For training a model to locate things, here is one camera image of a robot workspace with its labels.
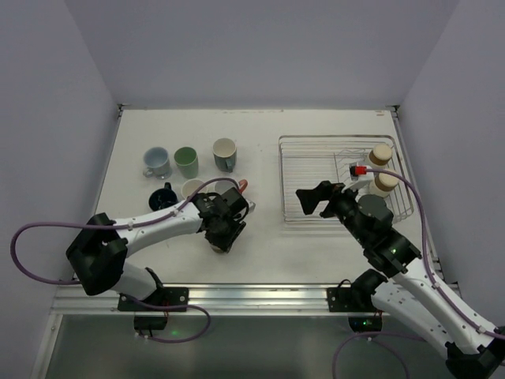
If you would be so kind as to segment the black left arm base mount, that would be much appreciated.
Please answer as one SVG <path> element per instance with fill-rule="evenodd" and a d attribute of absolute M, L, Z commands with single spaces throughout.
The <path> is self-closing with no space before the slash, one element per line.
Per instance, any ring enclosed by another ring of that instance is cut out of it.
<path fill-rule="evenodd" d="M 135 313 L 133 328 L 143 337 L 154 337 L 168 324 L 170 312 L 186 312 L 189 300 L 187 287 L 164 287 L 157 289 L 144 300 L 133 301 L 126 295 L 120 295 L 118 311 Z"/>

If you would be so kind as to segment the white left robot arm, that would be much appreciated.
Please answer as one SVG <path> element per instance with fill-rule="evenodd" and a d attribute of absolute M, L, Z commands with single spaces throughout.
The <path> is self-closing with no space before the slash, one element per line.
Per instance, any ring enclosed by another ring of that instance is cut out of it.
<path fill-rule="evenodd" d="M 169 208 L 129 219 L 93 216 L 66 250 L 80 285 L 89 296 L 115 291 L 139 300 L 161 290 L 158 276 L 128 257 L 182 235 L 202 233 L 218 253 L 230 252 L 245 228 L 251 202 L 236 187 L 225 193 L 197 193 Z"/>

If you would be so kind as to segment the cream cup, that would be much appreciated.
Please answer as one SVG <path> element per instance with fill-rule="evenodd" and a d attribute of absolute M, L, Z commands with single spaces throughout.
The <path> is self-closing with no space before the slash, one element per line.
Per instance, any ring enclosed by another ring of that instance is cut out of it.
<path fill-rule="evenodd" d="M 216 253 L 228 253 L 228 250 L 227 249 L 221 249 L 220 247 L 218 246 L 215 246 L 215 245 L 211 245 L 211 248 L 214 252 Z"/>
<path fill-rule="evenodd" d="M 394 175 L 379 173 L 374 177 L 373 181 L 370 182 L 368 191 L 372 195 L 386 198 L 394 191 L 398 182 L 399 179 Z"/>
<path fill-rule="evenodd" d="M 372 168 L 385 168 L 393 155 L 388 144 L 376 144 L 366 156 L 366 163 Z"/>

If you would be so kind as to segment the pink mug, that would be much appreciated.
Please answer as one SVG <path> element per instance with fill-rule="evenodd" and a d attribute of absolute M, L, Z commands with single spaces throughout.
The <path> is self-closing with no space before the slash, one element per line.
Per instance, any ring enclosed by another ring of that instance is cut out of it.
<path fill-rule="evenodd" d="M 249 182 L 246 179 L 235 181 L 232 178 L 221 178 L 214 182 L 214 190 L 216 193 L 223 195 L 226 191 L 235 188 L 239 193 L 244 193 Z"/>

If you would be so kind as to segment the pale blue footed cup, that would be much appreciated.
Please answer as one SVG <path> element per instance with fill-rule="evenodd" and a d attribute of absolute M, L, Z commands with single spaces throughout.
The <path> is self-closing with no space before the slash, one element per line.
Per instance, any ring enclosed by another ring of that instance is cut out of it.
<path fill-rule="evenodd" d="M 168 178 L 171 175 L 170 157 L 165 148 L 153 147 L 144 153 L 144 177 Z"/>

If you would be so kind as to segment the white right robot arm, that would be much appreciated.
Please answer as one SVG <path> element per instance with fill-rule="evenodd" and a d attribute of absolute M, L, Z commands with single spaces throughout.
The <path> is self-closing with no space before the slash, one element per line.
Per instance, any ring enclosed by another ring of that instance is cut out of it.
<path fill-rule="evenodd" d="M 444 357 L 454 377 L 491 377 L 504 360 L 504 329 L 472 310 L 435 274 L 393 228 L 384 199 L 358 196 L 329 181 L 299 189 L 296 196 L 306 215 L 326 202 L 320 216 L 337 218 L 362 247 L 372 267 L 350 286 L 357 306 L 385 311 L 410 327 Z"/>

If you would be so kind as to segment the teal grey mug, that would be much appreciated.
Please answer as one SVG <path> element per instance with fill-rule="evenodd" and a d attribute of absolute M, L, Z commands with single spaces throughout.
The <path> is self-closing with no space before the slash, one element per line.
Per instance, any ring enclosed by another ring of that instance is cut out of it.
<path fill-rule="evenodd" d="M 219 138 L 212 146 L 215 165 L 226 173 L 234 171 L 237 159 L 237 146 L 230 138 Z"/>

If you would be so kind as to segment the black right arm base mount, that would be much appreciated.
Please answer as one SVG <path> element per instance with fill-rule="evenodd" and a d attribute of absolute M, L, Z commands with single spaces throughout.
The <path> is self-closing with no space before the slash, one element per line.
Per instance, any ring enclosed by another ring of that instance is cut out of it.
<path fill-rule="evenodd" d="M 370 313 L 371 316 L 348 316 L 353 332 L 380 332 L 383 328 L 382 310 L 372 304 L 372 295 L 387 278 L 369 269 L 355 281 L 342 280 L 326 289 L 327 308 L 330 313 Z"/>

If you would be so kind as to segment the light blue mug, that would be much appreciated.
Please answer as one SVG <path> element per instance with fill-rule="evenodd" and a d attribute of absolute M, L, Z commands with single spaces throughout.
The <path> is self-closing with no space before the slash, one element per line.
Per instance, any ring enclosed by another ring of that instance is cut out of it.
<path fill-rule="evenodd" d="M 187 199 L 192 194 L 194 194 L 197 190 L 199 193 L 206 193 L 207 187 L 204 184 L 204 181 L 198 178 L 192 178 L 187 180 L 181 187 L 181 195 L 184 199 Z"/>

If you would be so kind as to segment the dark blue mug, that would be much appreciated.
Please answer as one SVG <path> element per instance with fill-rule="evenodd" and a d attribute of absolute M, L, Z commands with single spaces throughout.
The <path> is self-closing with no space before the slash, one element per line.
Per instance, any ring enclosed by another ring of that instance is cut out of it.
<path fill-rule="evenodd" d="M 148 199 L 148 206 L 153 212 L 172 207 L 177 203 L 178 196 L 170 182 L 166 182 L 163 188 L 155 190 Z"/>

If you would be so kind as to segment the sage green cup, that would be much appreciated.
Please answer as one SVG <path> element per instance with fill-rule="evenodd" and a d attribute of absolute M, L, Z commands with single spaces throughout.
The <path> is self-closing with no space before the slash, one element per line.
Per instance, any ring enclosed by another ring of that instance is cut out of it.
<path fill-rule="evenodd" d="M 194 148 L 188 146 L 179 148 L 174 153 L 174 161 L 183 177 L 191 179 L 198 175 L 198 155 Z"/>

